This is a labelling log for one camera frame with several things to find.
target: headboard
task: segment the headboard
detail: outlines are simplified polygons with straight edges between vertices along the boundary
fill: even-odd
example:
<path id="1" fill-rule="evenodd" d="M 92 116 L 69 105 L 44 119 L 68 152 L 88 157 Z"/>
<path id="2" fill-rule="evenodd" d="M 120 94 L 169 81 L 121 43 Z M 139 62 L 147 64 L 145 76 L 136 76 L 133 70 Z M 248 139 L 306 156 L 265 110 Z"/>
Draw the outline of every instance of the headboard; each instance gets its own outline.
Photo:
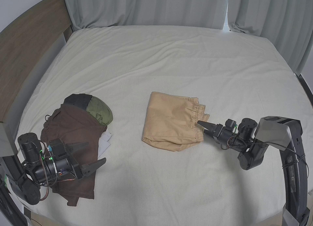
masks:
<path id="1" fill-rule="evenodd" d="M 29 98 L 56 56 L 51 59 L 49 52 L 63 46 L 60 39 L 69 39 L 71 25 L 64 0 L 42 0 L 0 33 L 0 121 L 8 124 L 13 138 Z"/>

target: curtain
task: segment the curtain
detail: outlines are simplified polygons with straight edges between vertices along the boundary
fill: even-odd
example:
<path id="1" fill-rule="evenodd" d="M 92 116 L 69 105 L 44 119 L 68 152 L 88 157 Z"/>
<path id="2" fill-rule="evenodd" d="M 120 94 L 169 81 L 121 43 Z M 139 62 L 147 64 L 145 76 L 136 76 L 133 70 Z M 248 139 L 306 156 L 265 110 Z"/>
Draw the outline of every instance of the curtain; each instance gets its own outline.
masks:
<path id="1" fill-rule="evenodd" d="M 268 38 L 299 75 L 313 42 L 313 0 L 228 0 L 228 24 Z"/>
<path id="2" fill-rule="evenodd" d="M 228 0 L 65 0 L 74 30 L 111 25 L 223 29 Z"/>

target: wooden headboard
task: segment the wooden headboard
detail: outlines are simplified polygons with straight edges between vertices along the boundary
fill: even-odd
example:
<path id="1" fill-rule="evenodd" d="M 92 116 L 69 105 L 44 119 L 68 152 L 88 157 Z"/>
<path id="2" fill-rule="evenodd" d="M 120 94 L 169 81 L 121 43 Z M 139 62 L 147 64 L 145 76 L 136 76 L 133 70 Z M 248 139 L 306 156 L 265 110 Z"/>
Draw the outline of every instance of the wooden headboard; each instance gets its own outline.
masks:
<path id="1" fill-rule="evenodd" d="M 42 0 L 0 33 L 0 121 L 9 124 L 12 134 L 49 65 L 41 65 L 43 72 L 34 72 L 36 66 L 62 33 L 68 40 L 71 25 L 64 0 Z"/>

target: white bed sheet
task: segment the white bed sheet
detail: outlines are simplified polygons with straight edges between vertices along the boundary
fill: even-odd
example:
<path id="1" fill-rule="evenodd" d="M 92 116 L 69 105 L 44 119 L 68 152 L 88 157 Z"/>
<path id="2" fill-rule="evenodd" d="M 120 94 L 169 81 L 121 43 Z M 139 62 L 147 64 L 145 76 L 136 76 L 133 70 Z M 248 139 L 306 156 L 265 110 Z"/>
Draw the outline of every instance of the white bed sheet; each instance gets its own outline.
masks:
<path id="1" fill-rule="evenodd" d="M 65 225 L 252 225 L 282 210 L 279 151 L 240 168 L 236 151 L 210 138 L 182 152 L 142 142 L 152 91 L 198 97 L 209 122 L 257 122 L 268 115 L 301 120 L 313 170 L 313 110 L 284 59 L 265 38 L 183 26 L 117 26 L 72 34 L 30 99 L 18 135 L 40 136 L 46 114 L 72 93 L 112 110 L 107 162 L 96 173 L 95 199 L 77 207 L 50 192 L 28 208 Z M 308 180 L 313 188 L 312 175 Z"/>

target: olive green garment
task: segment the olive green garment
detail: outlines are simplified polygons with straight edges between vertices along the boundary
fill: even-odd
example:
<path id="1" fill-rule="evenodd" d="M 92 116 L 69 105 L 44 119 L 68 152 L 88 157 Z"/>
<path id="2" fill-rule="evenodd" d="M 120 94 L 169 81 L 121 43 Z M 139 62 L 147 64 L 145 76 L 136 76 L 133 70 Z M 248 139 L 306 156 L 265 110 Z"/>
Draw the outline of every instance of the olive green garment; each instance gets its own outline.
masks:
<path id="1" fill-rule="evenodd" d="M 113 115 L 110 108 L 100 99 L 92 96 L 90 99 L 86 111 L 95 117 L 102 125 L 108 126 L 112 120 Z"/>

